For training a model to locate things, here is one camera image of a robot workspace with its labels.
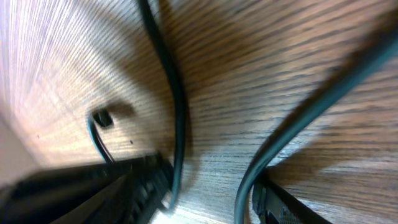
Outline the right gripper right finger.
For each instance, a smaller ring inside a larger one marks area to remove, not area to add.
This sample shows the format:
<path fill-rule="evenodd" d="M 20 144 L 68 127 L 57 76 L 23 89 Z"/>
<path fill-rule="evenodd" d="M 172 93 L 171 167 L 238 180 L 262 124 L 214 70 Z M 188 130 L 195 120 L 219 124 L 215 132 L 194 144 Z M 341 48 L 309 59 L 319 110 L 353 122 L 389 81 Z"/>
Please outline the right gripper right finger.
<path fill-rule="evenodd" d="M 331 224 L 271 181 L 268 170 L 254 182 L 252 209 L 263 224 Z"/>

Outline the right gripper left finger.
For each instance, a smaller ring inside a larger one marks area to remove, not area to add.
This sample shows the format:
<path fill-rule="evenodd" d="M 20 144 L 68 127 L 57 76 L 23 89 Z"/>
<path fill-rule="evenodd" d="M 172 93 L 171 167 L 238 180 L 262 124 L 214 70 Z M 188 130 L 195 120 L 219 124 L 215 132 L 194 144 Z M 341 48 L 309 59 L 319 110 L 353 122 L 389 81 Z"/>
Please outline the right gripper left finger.
<path fill-rule="evenodd" d="M 36 172 L 1 189 L 1 223 L 149 223 L 173 172 L 160 155 Z"/>

